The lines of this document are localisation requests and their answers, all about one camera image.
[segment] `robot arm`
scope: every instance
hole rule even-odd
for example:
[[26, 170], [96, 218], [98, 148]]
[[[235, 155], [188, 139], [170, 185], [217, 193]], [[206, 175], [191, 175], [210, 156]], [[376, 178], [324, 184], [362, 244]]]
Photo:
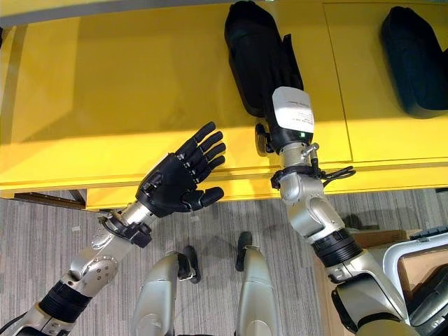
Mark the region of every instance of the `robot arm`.
[[356, 245], [323, 194], [331, 180], [349, 177], [354, 170], [327, 174], [319, 169], [319, 146], [312, 144], [314, 116], [291, 36], [282, 40], [266, 10], [239, 1], [230, 7], [225, 40], [244, 106], [269, 128], [268, 133], [261, 124], [255, 126], [258, 150], [281, 157], [282, 170], [272, 177], [272, 187], [280, 189], [294, 230], [312, 245], [338, 284], [332, 298], [342, 322], [359, 335], [378, 335], [380, 329], [383, 335], [416, 335], [405, 324], [406, 306], [398, 291], [370, 254]]
[[[305, 154], [308, 148], [312, 147], [303, 148]], [[361, 332], [363, 326], [381, 320], [385, 324], [402, 322], [403, 330], [411, 329], [404, 324], [408, 320], [404, 300], [369, 252], [360, 248], [344, 228], [342, 219], [324, 196], [320, 178], [290, 172], [278, 180], [273, 178], [275, 183], [280, 185], [290, 224], [311, 244], [330, 280], [338, 284], [332, 300], [346, 328]]]
[[218, 201], [220, 188], [198, 190], [211, 171], [224, 163], [221, 132], [203, 126], [175, 153], [164, 158], [140, 183], [135, 202], [99, 219], [103, 227], [72, 261], [70, 270], [17, 323], [13, 336], [68, 335], [91, 299], [118, 272], [121, 260], [137, 245], [151, 241], [150, 224], [173, 212], [202, 209]]

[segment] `black cable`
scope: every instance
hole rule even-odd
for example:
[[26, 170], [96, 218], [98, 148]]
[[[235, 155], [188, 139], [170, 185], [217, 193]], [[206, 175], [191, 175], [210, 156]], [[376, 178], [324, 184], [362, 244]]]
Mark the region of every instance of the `black cable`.
[[331, 181], [346, 179], [347, 177], [353, 176], [355, 173], [356, 171], [353, 169], [353, 166], [348, 166], [329, 174], [321, 171], [321, 175], [319, 177], [325, 181], [323, 182], [323, 187], [326, 187]]
[[3, 327], [1, 327], [0, 334], [3, 334], [6, 331], [6, 329], [11, 327], [15, 322], [19, 321], [23, 316], [25, 316], [25, 314], [26, 314], [26, 312], [20, 316], [17, 316], [16, 318], [13, 318], [11, 321], [7, 322], [7, 324], [5, 324]]

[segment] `yellow surface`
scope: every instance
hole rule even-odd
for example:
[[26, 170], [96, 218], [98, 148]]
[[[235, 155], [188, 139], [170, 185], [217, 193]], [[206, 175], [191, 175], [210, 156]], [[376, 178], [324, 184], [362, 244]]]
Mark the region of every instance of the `yellow surface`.
[[[383, 167], [369, 170], [358, 168], [351, 178], [331, 182], [326, 194], [359, 193], [365, 191], [399, 190], [409, 188], [437, 188], [447, 184], [448, 164], [432, 167]], [[220, 186], [224, 189], [223, 201], [262, 200], [279, 197], [272, 189], [269, 177], [241, 179], [232, 181], [214, 181], [203, 183], [200, 188]], [[125, 207], [134, 201], [137, 186], [119, 188], [92, 188], [87, 190], [87, 209], [98, 210]]]
[[[350, 161], [321, 3], [262, 5], [281, 34], [293, 35], [321, 161]], [[276, 167], [275, 155], [256, 153], [256, 119], [228, 65], [228, 7], [139, 10], [9, 31], [1, 48], [0, 188], [134, 183], [209, 120], [227, 144], [217, 174]]]
[[[402, 111], [387, 72], [380, 27], [393, 4], [326, 4], [354, 161], [444, 158], [448, 115], [415, 119]], [[448, 6], [407, 5], [448, 47]]]
[[[322, 168], [358, 170], [327, 192], [448, 186], [448, 116], [417, 120], [403, 113], [387, 74], [379, 28], [394, 4], [305, 2], [261, 4], [281, 34], [293, 35]], [[75, 17], [5, 31], [0, 197], [85, 187], [91, 209], [123, 206], [146, 172], [209, 120], [223, 130], [227, 162], [205, 188], [220, 185], [225, 200], [278, 197], [269, 181], [278, 157], [256, 153], [256, 119], [245, 112], [228, 65], [228, 6]], [[448, 6], [409, 6], [448, 46]]]

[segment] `striped carpet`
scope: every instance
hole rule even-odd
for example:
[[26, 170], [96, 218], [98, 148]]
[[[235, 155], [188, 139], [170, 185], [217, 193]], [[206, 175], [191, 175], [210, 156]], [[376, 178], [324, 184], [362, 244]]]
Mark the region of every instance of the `striped carpet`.
[[[375, 192], [330, 197], [355, 228], [430, 228], [448, 223], [448, 193]], [[25, 312], [67, 270], [98, 228], [97, 213], [0, 200], [0, 325]], [[312, 251], [277, 200], [222, 202], [155, 222], [153, 242], [134, 248], [113, 283], [85, 310], [71, 335], [128, 335], [139, 287], [167, 251], [193, 245], [202, 282], [178, 285], [176, 332], [233, 335], [242, 275], [234, 269], [239, 233], [250, 230], [276, 288], [282, 335], [322, 335]]]

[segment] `white label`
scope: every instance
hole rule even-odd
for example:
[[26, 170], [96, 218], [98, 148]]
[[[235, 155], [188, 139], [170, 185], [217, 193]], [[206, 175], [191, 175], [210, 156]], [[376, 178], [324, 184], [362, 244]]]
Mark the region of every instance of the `white label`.
[[280, 127], [314, 133], [314, 116], [309, 95], [295, 87], [281, 86], [272, 94], [275, 118]]

